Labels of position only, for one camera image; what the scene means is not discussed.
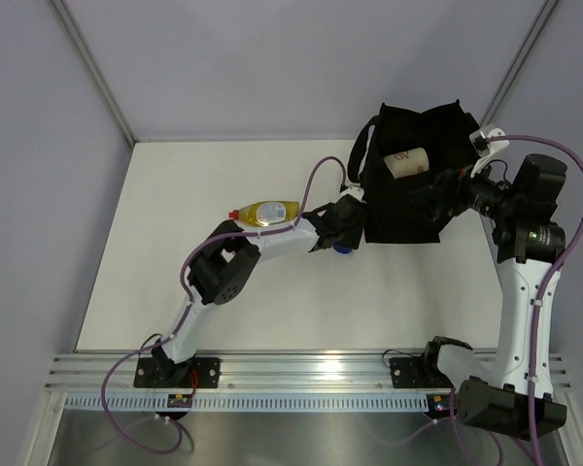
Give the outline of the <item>orange blue cologne bottle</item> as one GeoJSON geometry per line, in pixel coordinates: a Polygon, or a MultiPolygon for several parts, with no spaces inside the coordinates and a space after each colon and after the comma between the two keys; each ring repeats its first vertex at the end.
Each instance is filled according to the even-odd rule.
{"type": "Polygon", "coordinates": [[[341,253],[341,254],[351,254],[353,252],[353,249],[348,248],[348,247],[343,247],[340,245],[334,245],[332,247],[336,252],[341,253]]]}

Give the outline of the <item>cream lotion pump bottle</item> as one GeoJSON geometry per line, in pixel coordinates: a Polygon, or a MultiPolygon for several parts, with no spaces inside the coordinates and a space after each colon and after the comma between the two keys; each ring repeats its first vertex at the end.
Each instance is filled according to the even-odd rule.
{"type": "Polygon", "coordinates": [[[418,175],[429,169],[429,158],[423,148],[390,154],[384,162],[395,179],[418,175]]]}

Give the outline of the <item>black canvas bag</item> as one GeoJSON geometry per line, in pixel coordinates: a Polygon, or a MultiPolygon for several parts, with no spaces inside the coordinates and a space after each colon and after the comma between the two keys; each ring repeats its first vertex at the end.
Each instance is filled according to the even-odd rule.
{"type": "Polygon", "coordinates": [[[353,144],[347,172],[364,189],[367,205],[365,241],[378,244],[438,243],[443,228],[435,228],[411,202],[408,192],[431,186],[446,169],[474,164],[478,155],[469,135],[479,129],[472,114],[456,100],[424,112],[382,104],[353,144]],[[390,154],[423,148],[429,169],[395,179],[385,165],[390,154]]]}

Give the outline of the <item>yellow dish soap bottle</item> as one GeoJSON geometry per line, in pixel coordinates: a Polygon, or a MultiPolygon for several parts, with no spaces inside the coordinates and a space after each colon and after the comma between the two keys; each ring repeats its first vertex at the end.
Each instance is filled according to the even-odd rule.
{"type": "Polygon", "coordinates": [[[266,227],[295,219],[300,210],[296,201],[260,201],[228,213],[228,218],[254,227],[266,227]]]}

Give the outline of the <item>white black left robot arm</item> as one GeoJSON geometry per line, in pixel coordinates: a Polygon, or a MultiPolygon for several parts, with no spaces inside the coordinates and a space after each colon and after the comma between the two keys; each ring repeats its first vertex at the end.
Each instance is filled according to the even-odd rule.
{"type": "Polygon", "coordinates": [[[222,222],[183,266],[184,309],[171,330],[149,349],[151,355],[138,360],[134,386],[215,387],[206,374],[213,360],[196,356],[202,330],[215,310],[240,294],[260,262],[335,246],[356,250],[367,219],[363,195],[361,188],[347,187],[336,202],[273,226],[222,222]]]}

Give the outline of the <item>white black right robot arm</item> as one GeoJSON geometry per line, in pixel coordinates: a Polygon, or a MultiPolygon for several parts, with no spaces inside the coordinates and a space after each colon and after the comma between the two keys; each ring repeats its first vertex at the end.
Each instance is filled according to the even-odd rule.
{"type": "Polygon", "coordinates": [[[472,210],[495,225],[500,328],[492,368],[469,344],[436,336],[418,357],[417,371],[430,384],[449,382],[457,390],[463,424],[529,442],[566,423],[548,367],[556,265],[566,250],[566,233],[551,217],[566,170],[558,159],[530,154],[510,183],[491,181],[489,169],[466,170],[446,174],[436,188],[441,214],[472,210]]]}

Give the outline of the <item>right aluminium frame post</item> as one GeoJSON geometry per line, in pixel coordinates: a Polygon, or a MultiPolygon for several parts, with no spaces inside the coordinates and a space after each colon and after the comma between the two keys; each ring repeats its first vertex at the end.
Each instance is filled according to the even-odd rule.
{"type": "Polygon", "coordinates": [[[495,121],[495,118],[519,80],[520,75],[524,71],[545,30],[562,4],[563,1],[561,0],[544,0],[541,3],[538,12],[535,14],[532,23],[517,48],[506,72],[501,78],[490,103],[482,115],[482,126],[495,121]]]}

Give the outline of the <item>aluminium frame post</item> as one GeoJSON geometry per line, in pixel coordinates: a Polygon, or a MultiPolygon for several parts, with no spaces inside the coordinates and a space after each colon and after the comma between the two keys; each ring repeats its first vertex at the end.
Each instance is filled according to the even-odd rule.
{"type": "Polygon", "coordinates": [[[118,129],[126,144],[133,150],[138,142],[138,138],[135,136],[127,117],[120,108],[119,102],[97,63],[81,26],[69,8],[68,2],[63,0],[49,0],[47,4],[74,54],[80,61],[88,80],[105,107],[113,124],[118,129]]]}
{"type": "Polygon", "coordinates": [[[482,126],[495,121],[495,118],[519,80],[520,75],[524,71],[545,30],[562,4],[563,1],[561,0],[544,0],[541,3],[538,12],[535,14],[532,23],[517,48],[506,72],[501,78],[490,103],[482,115],[482,126]]]}

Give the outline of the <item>aluminium mounting rail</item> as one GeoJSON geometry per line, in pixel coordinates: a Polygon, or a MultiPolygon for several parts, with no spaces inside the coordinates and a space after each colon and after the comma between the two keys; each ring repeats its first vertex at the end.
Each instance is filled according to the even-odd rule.
{"type": "MultiPolygon", "coordinates": [[[[392,357],[374,350],[300,352],[214,351],[220,364],[218,393],[392,391],[386,363],[392,357]]],[[[46,391],[82,392],[97,389],[123,355],[111,352],[63,353],[54,357],[44,384],[46,391]]]]}

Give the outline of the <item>left aluminium frame post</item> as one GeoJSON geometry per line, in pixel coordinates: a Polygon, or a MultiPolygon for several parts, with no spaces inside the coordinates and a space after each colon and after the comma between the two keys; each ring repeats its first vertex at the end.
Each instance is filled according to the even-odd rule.
{"type": "Polygon", "coordinates": [[[120,108],[119,102],[97,63],[81,26],[69,8],[68,2],[63,0],[49,0],[47,4],[74,54],[80,61],[88,80],[105,107],[113,124],[118,129],[126,144],[133,150],[138,142],[138,138],[135,136],[127,117],[120,108]]]}

